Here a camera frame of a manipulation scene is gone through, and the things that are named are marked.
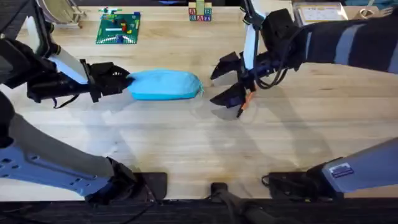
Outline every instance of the green lego baseplate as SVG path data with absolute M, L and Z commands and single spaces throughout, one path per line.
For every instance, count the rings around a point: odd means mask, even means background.
M 104 14 L 101 16 L 96 44 L 136 44 L 141 14 Z

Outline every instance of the stack of blocks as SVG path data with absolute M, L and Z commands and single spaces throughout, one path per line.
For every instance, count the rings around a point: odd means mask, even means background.
M 205 0 L 197 0 L 196 2 L 189 2 L 188 5 L 189 20 L 190 21 L 211 21 L 211 2 Z

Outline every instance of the wooden tabletop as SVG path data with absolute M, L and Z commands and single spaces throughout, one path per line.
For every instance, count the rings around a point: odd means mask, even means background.
M 269 2 L 269 11 L 290 6 Z M 302 65 L 281 85 L 258 91 L 239 120 L 212 105 L 209 99 L 227 88 L 209 79 L 218 59 L 243 49 L 236 7 L 215 7 L 211 23 L 189 22 L 186 7 L 124 7 L 125 13 L 142 12 L 136 45 L 95 45 L 100 14 L 97 7 L 83 9 L 88 17 L 82 29 L 53 33 L 72 55 L 89 63 L 114 62 L 130 72 L 193 72 L 206 86 L 203 97 L 135 101 L 125 92 L 94 104 L 86 94 L 54 110 L 51 100 L 30 101 L 25 86 L 1 90 L 30 123 L 73 147 L 132 169 L 167 172 L 167 198 L 204 198 L 212 182 L 228 183 L 240 197 L 267 198 L 260 179 L 270 171 L 305 170 L 397 136 L 398 78 L 359 68 Z M 27 40 L 25 30 L 19 39 Z M 348 196 L 396 197 L 397 192 L 386 187 Z M 81 199 L 67 190 L 0 180 L 2 201 Z

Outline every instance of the label sticker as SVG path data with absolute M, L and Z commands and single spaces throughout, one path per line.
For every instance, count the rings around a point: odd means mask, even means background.
M 339 178 L 353 174 L 354 170 L 347 162 L 345 162 L 343 164 L 329 168 L 329 172 L 334 178 Z

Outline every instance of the blue pouch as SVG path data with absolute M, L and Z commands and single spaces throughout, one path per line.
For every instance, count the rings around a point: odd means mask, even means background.
M 136 100 L 177 100 L 194 98 L 203 91 L 199 78 L 176 70 L 155 69 L 132 73 L 133 83 L 127 88 Z

